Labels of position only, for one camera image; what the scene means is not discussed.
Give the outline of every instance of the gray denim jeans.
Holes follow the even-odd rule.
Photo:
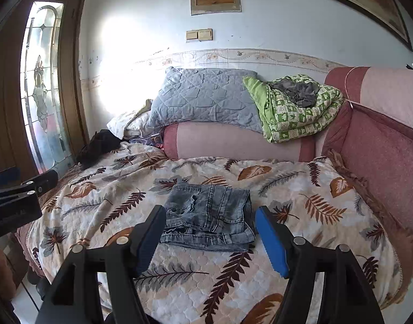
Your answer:
[[[250,190],[180,183],[165,205],[160,242],[205,251],[246,251],[255,240]]]

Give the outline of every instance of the green fabric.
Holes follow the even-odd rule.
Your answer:
[[[294,82],[315,82],[308,75],[287,76]],[[269,142],[282,143],[291,139],[313,135],[330,124],[343,104],[339,89],[329,85],[319,85],[316,105],[308,108],[297,107],[286,94],[271,89],[254,77],[245,77],[244,85],[259,109],[263,136]]]

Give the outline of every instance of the blue gripper pad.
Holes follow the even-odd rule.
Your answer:
[[[262,208],[256,211],[255,220],[256,228],[259,231],[260,238],[265,246],[266,253],[268,253],[273,269],[279,272],[283,278],[287,279],[289,276],[289,267],[286,262],[286,250],[271,224],[274,221],[268,219],[268,216]]]

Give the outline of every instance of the light switch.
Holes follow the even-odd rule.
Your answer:
[[[197,40],[197,31],[188,31],[186,33],[186,40]]]
[[[200,29],[197,32],[199,34],[199,41],[212,40],[212,29]]]

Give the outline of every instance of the stained glass window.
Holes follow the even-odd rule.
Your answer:
[[[38,171],[62,176],[73,164],[58,81],[58,39],[64,5],[34,2],[23,37],[20,84],[23,119]]]

